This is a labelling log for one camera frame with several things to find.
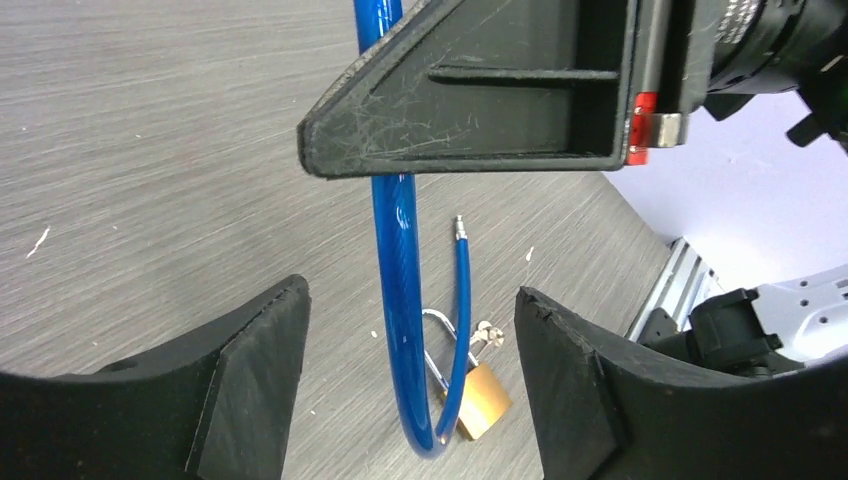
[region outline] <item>brass padlock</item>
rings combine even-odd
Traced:
[[[456,340],[456,329],[443,313],[424,309],[423,314],[425,317],[439,319]],[[488,365],[478,362],[471,352],[468,352],[468,360],[471,363],[471,371],[465,377],[465,391],[459,407],[459,431],[467,439],[477,440],[506,414],[512,406],[512,400]],[[447,379],[436,367],[427,350],[424,350],[424,361],[441,385],[442,401],[445,401],[449,387]]]

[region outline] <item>cable end connector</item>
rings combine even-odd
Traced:
[[[460,239],[468,239],[468,234],[465,233],[465,224],[462,222],[462,215],[456,216],[456,222],[454,222],[456,226],[456,240]]]

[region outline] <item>blue cable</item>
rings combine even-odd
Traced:
[[[360,53],[385,35],[400,19],[400,0],[354,0]],[[415,177],[391,175],[371,180],[377,256],[392,380],[401,425],[410,446],[422,457],[441,455],[456,429],[465,389],[471,339],[471,268],[468,240],[457,218],[459,318],[451,386],[445,408],[432,429],[424,366],[421,272],[418,257],[418,214]]]

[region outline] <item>wood grain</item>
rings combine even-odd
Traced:
[[[391,390],[368,182],[309,178],[295,157],[294,126],[356,56],[350,1],[0,9],[0,367],[89,372],[300,273],[314,307],[286,478],[541,478],[517,287],[621,332],[668,256],[602,176],[419,179],[427,305],[451,310],[461,213],[475,319],[507,333],[484,358],[516,401],[420,460]],[[428,326],[442,364],[444,339]]]

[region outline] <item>white speck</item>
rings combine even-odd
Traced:
[[[41,234],[41,238],[39,238],[38,241],[35,242],[35,246],[32,247],[32,250],[30,250],[29,253],[27,253],[27,258],[31,257],[35,253],[35,251],[38,250],[38,247],[41,246],[41,244],[44,243],[45,240],[47,240],[48,233],[50,233],[50,226],[48,226],[44,230],[44,233]]]

